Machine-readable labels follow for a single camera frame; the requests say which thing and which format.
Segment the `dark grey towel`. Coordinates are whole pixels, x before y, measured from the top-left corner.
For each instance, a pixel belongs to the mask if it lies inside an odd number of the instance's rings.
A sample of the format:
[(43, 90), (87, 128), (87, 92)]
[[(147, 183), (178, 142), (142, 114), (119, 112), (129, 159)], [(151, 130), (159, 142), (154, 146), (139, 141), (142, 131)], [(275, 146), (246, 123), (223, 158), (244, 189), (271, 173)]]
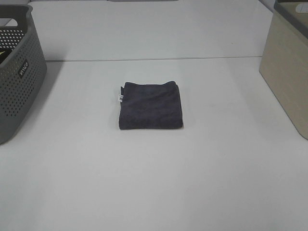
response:
[(164, 84), (126, 82), (121, 87), (118, 125), (128, 129), (180, 129), (183, 115), (175, 81)]

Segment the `grey perforated plastic basket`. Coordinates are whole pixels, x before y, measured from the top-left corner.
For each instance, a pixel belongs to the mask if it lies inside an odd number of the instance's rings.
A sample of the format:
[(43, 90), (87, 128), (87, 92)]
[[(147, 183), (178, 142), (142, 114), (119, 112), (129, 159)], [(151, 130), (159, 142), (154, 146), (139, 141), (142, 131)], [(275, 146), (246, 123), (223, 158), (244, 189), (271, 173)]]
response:
[(0, 17), (16, 26), (1, 26), (0, 49), (12, 49), (0, 64), (0, 142), (17, 132), (35, 101), (47, 73), (47, 65), (29, 5), (2, 4)]

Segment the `beige storage box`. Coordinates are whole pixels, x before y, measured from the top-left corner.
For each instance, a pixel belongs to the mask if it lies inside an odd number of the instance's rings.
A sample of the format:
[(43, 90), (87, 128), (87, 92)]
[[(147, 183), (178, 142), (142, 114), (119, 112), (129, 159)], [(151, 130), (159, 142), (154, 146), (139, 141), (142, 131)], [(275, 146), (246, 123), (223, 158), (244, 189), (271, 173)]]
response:
[(308, 2), (277, 0), (259, 72), (297, 132), (308, 137)]

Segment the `black and yellow item in basket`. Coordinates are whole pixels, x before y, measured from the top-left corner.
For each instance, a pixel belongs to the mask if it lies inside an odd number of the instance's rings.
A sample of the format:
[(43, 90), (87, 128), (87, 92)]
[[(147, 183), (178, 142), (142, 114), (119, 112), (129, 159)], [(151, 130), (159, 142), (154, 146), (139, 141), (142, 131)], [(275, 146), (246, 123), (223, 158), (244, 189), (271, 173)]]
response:
[(1, 49), (0, 50), (0, 64), (2, 64), (6, 58), (11, 54), (12, 49)]

